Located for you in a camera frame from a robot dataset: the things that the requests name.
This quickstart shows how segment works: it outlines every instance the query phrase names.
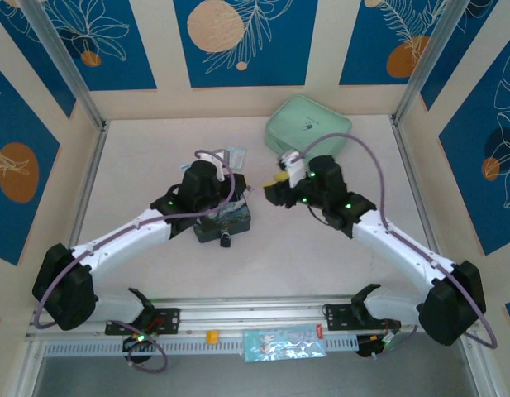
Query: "white table surface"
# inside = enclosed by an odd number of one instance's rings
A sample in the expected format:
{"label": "white table surface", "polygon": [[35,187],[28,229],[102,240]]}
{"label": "white table surface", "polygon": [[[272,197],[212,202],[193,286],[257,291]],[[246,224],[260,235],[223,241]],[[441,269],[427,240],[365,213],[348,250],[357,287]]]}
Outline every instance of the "white table surface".
{"label": "white table surface", "polygon": [[[387,183],[387,214],[419,242],[425,237],[387,116],[353,116],[351,133],[379,157]],[[107,282],[150,298],[225,298],[354,294],[369,283],[409,282],[387,261],[343,233],[321,225],[306,207],[275,207],[263,185],[279,171],[264,144],[267,117],[114,121],[103,150],[80,242],[129,222],[172,184],[197,149],[245,147],[242,173],[251,230],[231,248],[200,244],[192,230],[121,264]],[[349,190],[379,202],[372,161],[354,142],[339,156]]]}

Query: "mint green bag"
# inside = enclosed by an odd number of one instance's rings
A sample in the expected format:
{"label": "mint green bag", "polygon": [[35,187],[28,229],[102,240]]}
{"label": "mint green bag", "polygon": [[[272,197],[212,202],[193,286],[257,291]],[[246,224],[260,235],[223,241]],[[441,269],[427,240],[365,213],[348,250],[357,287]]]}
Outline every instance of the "mint green bag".
{"label": "mint green bag", "polygon": [[[265,144],[278,155],[286,151],[304,151],[321,136],[333,132],[347,133],[352,122],[302,95],[290,98],[268,120]],[[317,155],[337,157],[346,144],[344,138],[322,141],[307,153],[306,162]]]}

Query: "blue-green package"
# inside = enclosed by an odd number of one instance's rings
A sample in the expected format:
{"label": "blue-green package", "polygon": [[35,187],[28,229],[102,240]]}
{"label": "blue-green package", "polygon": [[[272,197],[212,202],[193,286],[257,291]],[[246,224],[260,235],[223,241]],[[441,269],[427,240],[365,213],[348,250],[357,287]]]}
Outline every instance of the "blue-green package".
{"label": "blue-green package", "polygon": [[244,331],[245,362],[325,357],[321,325]]}

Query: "yellow object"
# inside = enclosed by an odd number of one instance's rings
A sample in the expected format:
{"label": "yellow object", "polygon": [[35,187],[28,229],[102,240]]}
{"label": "yellow object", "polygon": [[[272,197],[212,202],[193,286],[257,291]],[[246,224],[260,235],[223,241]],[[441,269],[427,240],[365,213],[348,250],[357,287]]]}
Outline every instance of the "yellow object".
{"label": "yellow object", "polygon": [[205,342],[207,345],[216,345],[218,343],[218,331],[207,331]]}
{"label": "yellow object", "polygon": [[280,171],[277,175],[273,177],[276,182],[284,182],[289,179],[288,171]]}

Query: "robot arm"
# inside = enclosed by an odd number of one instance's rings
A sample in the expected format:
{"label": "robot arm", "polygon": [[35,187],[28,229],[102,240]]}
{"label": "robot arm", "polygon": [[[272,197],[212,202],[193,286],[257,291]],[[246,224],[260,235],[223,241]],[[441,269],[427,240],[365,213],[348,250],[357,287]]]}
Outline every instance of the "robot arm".
{"label": "robot arm", "polygon": [[308,172],[296,151],[284,153],[279,165],[283,172],[276,175],[277,182],[265,187],[265,197],[272,204],[290,208],[305,203],[320,208],[329,226],[378,252],[416,285],[418,294],[380,285],[365,287],[352,299],[352,312],[359,320],[370,316],[422,325],[439,343],[452,344],[478,316],[437,265],[455,277],[485,312],[478,269],[468,261],[457,265],[430,251],[383,218],[368,199],[349,192],[341,167],[331,156],[311,159]]}
{"label": "robot arm", "polygon": [[113,294],[102,284],[120,264],[190,228],[197,221],[197,215],[191,214],[223,202],[231,191],[231,178],[233,200],[243,193],[243,175],[224,175],[221,161],[213,155],[201,154],[199,158],[185,171],[181,184],[172,186],[129,223],[91,242],[70,249],[56,244],[47,251],[32,289],[38,301],[66,266],[82,258],[50,292],[44,306],[61,329],[76,328],[86,320],[108,319],[144,329],[154,321],[155,308],[138,290]]}

